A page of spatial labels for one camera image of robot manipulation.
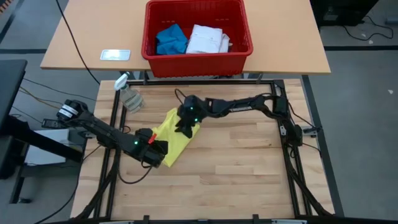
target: white cloth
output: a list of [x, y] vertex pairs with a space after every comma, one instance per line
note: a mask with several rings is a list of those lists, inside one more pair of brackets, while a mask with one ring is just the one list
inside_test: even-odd
[[229, 37], [219, 28], [194, 25], [187, 54], [228, 52]]

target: clear plastic bottle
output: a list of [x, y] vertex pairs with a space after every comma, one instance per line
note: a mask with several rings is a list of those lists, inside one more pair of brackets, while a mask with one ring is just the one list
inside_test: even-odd
[[144, 106], [144, 99], [142, 99], [141, 94], [135, 90], [130, 89], [129, 85], [126, 84], [127, 75], [122, 75], [114, 83], [114, 89], [116, 91], [120, 90], [120, 101], [123, 105], [132, 113], [139, 111]]

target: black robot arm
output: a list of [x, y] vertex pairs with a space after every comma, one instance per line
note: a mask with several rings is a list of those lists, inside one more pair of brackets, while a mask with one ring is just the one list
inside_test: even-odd
[[153, 167], [160, 166], [167, 154], [167, 141], [154, 140], [149, 128], [127, 134], [111, 127], [88, 111], [87, 105], [77, 100], [66, 100], [57, 113], [65, 126], [83, 127], [96, 135], [98, 143], [110, 149], [121, 149], [127, 155]]
[[[272, 101], [272, 110], [265, 105], [267, 100]], [[175, 131], [192, 138], [192, 127], [206, 117], [222, 118], [230, 113], [249, 110], [261, 111], [267, 117], [281, 121], [283, 126], [280, 127], [280, 131], [286, 136], [286, 143], [291, 146], [302, 145], [302, 129], [292, 121], [288, 99], [268, 94], [232, 101], [212, 98], [205, 98], [203, 101], [195, 95], [187, 96], [178, 108], [181, 120], [177, 123]]]

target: red basket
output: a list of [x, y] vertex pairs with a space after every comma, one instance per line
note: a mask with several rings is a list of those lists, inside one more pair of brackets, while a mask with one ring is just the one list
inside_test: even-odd
[[[193, 25], [221, 28], [233, 44], [228, 53], [156, 55], [156, 35], [178, 24], [189, 39]], [[253, 51], [243, 0], [151, 0], [147, 3], [142, 56], [155, 77], [236, 75]]]

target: wooden table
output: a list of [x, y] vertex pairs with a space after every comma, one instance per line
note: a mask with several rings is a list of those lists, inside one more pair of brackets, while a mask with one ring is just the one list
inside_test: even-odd
[[[150, 70], [141, 56], [148, 0], [69, 0], [65, 17], [80, 52], [94, 70]], [[330, 68], [309, 0], [245, 0], [254, 52], [245, 72], [328, 74]], [[131, 50], [128, 61], [102, 61], [104, 49]], [[84, 69], [61, 19], [44, 69]]]
[[[114, 99], [113, 84], [113, 81], [101, 82], [95, 107], [95, 116], [107, 123]], [[127, 114], [126, 125], [132, 132], [163, 122], [166, 112], [179, 105], [174, 88], [202, 99], [207, 96], [226, 100], [271, 92], [269, 85], [136, 86], [146, 105], [136, 114]], [[285, 80], [285, 89], [294, 111], [310, 120], [300, 80]], [[294, 120], [305, 125], [299, 119]], [[317, 145], [316, 139], [309, 136], [303, 141]], [[96, 141], [90, 140], [86, 154], [96, 146]], [[299, 150], [308, 188], [333, 213], [318, 151], [308, 146]], [[103, 154], [104, 149], [98, 149], [81, 168], [72, 217], [82, 211], [96, 192]], [[140, 162], [125, 154], [120, 169], [127, 180], [136, 180], [146, 171]], [[300, 190], [296, 189], [303, 212]], [[260, 218], [294, 217], [277, 123], [258, 111], [245, 111], [225, 118], [205, 119], [171, 168], [162, 165], [153, 169], [136, 185], [118, 180], [112, 220], [142, 220], [143, 215], [150, 215], [151, 220], [248, 219], [252, 214], [259, 214]]]

